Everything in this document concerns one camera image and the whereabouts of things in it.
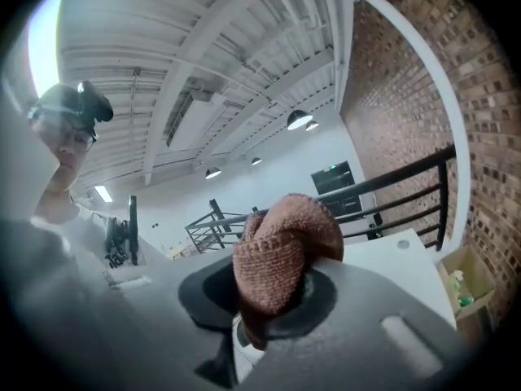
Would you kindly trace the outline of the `white ceiling air conditioner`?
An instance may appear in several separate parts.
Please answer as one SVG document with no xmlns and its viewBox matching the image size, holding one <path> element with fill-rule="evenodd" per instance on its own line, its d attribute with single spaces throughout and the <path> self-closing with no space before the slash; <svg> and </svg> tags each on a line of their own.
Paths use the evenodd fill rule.
<svg viewBox="0 0 521 391">
<path fill-rule="evenodd" d="M 192 148 L 225 110 L 226 97 L 220 93 L 192 90 L 174 117 L 167 137 L 171 151 Z"/>
</svg>

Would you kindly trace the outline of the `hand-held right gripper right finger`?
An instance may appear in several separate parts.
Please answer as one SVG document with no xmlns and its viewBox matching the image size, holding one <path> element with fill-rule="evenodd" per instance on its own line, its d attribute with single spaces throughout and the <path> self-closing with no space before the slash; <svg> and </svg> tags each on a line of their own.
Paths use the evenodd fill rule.
<svg viewBox="0 0 521 391">
<path fill-rule="evenodd" d="M 242 391 L 442 391 L 464 368 L 457 331 L 383 276 L 322 258 L 304 285 Z"/>
</svg>

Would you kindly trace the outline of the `white table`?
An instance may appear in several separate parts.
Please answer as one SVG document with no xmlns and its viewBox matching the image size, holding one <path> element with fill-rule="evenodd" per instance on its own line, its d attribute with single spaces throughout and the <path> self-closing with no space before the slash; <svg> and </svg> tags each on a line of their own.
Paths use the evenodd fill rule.
<svg viewBox="0 0 521 391">
<path fill-rule="evenodd" d="M 402 239 L 409 241 L 407 249 L 396 246 Z M 182 258 L 136 292 L 143 325 L 155 340 L 179 345 L 174 371 L 195 391 L 242 391 L 251 372 L 234 379 L 231 342 L 237 291 L 231 263 L 230 249 Z M 440 276 L 412 231 L 350 244 L 341 263 L 392 281 L 456 330 Z"/>
</svg>

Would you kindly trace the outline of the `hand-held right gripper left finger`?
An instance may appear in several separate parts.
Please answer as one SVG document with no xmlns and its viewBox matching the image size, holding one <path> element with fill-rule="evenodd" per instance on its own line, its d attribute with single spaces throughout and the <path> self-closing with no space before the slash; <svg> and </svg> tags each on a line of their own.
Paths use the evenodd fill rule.
<svg viewBox="0 0 521 391">
<path fill-rule="evenodd" d="M 6 307 L 15 364 L 36 391 L 195 391 L 175 373 L 179 345 L 155 340 L 106 279 L 88 283 L 65 239 L 6 224 Z"/>
</svg>

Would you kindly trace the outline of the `black wall panel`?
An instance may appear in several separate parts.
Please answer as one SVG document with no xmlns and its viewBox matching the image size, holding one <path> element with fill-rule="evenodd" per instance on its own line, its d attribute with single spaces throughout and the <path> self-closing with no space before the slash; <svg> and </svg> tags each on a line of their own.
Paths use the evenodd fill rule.
<svg viewBox="0 0 521 391">
<path fill-rule="evenodd" d="M 334 191 L 343 190 L 355 184 L 347 161 L 330 165 L 324 170 L 312 174 L 311 178 L 319 196 L 330 195 Z M 348 197 L 335 194 L 330 199 L 322 200 L 322 203 L 335 217 L 362 211 L 361 201 L 358 196 Z"/>
</svg>

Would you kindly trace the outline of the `brown cloth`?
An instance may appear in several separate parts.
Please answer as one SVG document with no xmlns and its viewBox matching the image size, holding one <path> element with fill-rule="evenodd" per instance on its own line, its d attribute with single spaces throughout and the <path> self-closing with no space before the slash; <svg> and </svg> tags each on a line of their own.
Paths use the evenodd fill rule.
<svg viewBox="0 0 521 391">
<path fill-rule="evenodd" d="M 233 270 L 244 334 L 254 349 L 266 349 L 268 322 L 300 304 L 304 273 L 319 257 L 344 259 L 339 224 L 320 201 L 293 193 L 247 218 Z"/>
</svg>

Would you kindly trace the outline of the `white pillar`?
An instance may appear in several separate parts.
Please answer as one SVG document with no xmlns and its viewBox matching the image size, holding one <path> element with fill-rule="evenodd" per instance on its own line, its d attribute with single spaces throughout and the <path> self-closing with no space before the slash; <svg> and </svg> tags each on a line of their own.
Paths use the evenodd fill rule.
<svg viewBox="0 0 521 391">
<path fill-rule="evenodd" d="M 443 241 L 440 251 L 436 253 L 438 257 L 445 257 L 462 246 L 466 218 L 470 208 L 471 159 L 461 108 L 447 73 L 418 30 L 388 0 L 366 1 L 383 14 L 414 49 L 430 74 L 449 119 L 455 146 L 458 188 L 452 235 Z"/>
</svg>

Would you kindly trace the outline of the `black-rimmed glasses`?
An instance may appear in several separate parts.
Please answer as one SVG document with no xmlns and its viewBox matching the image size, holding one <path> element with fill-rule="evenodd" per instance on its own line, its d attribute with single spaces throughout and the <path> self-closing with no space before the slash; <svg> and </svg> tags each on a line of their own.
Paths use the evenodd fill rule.
<svg viewBox="0 0 521 391">
<path fill-rule="evenodd" d="M 95 142 L 95 136 L 87 130 L 72 127 L 62 133 L 60 145 L 70 146 L 78 152 L 87 153 Z"/>
</svg>

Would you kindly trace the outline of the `black metal railing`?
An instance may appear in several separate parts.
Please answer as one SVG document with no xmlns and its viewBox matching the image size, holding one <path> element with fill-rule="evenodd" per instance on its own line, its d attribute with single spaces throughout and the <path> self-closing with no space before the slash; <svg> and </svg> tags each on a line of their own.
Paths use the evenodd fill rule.
<svg viewBox="0 0 521 391">
<path fill-rule="evenodd" d="M 427 171 L 436 170 L 437 179 L 431 185 L 424 187 L 420 191 L 413 194 L 403 195 L 402 197 L 390 202 L 374 205 L 368 209 L 361 209 L 356 212 L 341 212 L 335 217 L 339 224 L 347 224 L 358 222 L 363 218 L 371 217 L 372 222 L 365 229 L 357 231 L 351 230 L 344 235 L 345 239 L 353 239 L 358 236 L 365 236 L 367 239 L 380 239 L 385 233 L 391 229 L 409 225 L 432 214 L 438 216 L 438 221 L 430 226 L 423 227 L 416 232 L 421 237 L 430 233 L 435 233 L 436 237 L 425 243 L 426 248 L 434 248 L 437 252 L 441 250 L 446 233 L 448 208 L 449 208 L 449 179 L 448 179 L 448 162 L 456 157 L 455 147 L 450 145 L 439 150 L 429 156 L 395 169 L 389 173 L 372 178 L 365 182 L 360 182 L 350 187 L 340 188 L 330 193 L 322 194 L 317 200 L 322 202 L 326 207 L 330 208 L 334 205 L 350 206 L 352 201 L 360 199 L 365 194 L 372 194 L 375 191 L 382 190 L 387 187 L 395 186 L 399 182 L 423 174 Z M 392 220 L 390 222 L 381 222 L 376 218 L 377 215 L 390 209 L 395 209 L 420 200 L 423 197 L 436 193 L 439 196 L 438 202 L 422 209 L 419 212 L 411 213 L 405 217 Z M 185 231 L 189 239 L 195 246 L 198 253 L 214 251 L 231 245 L 234 242 L 230 240 L 233 236 L 239 239 L 242 236 L 243 224 L 248 218 L 247 214 L 224 213 L 215 200 L 209 202 L 210 212 L 201 218 L 188 224 Z"/>
</svg>

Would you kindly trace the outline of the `cardboard box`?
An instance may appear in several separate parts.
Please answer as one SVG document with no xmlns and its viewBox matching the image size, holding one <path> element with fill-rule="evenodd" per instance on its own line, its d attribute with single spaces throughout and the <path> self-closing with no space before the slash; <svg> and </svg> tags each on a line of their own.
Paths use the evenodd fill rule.
<svg viewBox="0 0 521 391">
<path fill-rule="evenodd" d="M 438 252 L 436 269 L 457 329 L 469 339 L 485 336 L 491 330 L 487 306 L 496 283 L 484 259 L 467 245 L 451 253 Z"/>
</svg>

